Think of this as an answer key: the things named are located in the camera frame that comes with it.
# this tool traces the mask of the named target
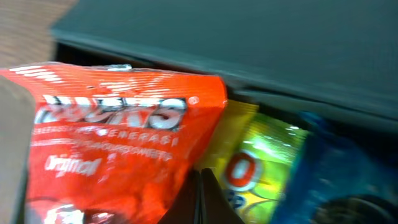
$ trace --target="red candy wrapper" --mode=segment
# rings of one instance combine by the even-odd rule
[[[37,102],[27,223],[157,223],[205,150],[226,103],[219,77],[105,68],[1,70]]]

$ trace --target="brand logo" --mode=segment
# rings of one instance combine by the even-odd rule
[[[101,159],[83,161],[81,159],[49,156],[44,164],[44,169],[58,171],[57,177],[61,177],[67,172],[91,176],[96,172],[100,162]]]
[[[38,110],[35,124],[81,121],[175,131],[187,110],[185,100],[176,98],[44,98],[48,105]]]

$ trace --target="brown background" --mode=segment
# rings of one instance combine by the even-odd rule
[[[0,0],[0,68],[51,59],[49,26],[75,0]],[[29,147],[34,102],[0,77],[0,224],[10,223]]]

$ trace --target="yellow packet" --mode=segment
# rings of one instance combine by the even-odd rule
[[[306,136],[305,130],[263,114],[250,122],[220,181],[245,223],[269,222]]]
[[[195,168],[197,170],[212,169],[215,177],[220,181],[229,158],[241,142],[244,128],[252,120],[257,110],[258,105],[228,100],[209,146],[202,158],[195,164]]]

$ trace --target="blue packet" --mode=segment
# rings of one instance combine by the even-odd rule
[[[369,141],[370,150],[365,149],[351,137],[334,134],[314,114],[304,113],[303,117],[313,130],[271,224],[398,223],[398,151],[377,153],[377,149],[385,150],[383,142]]]

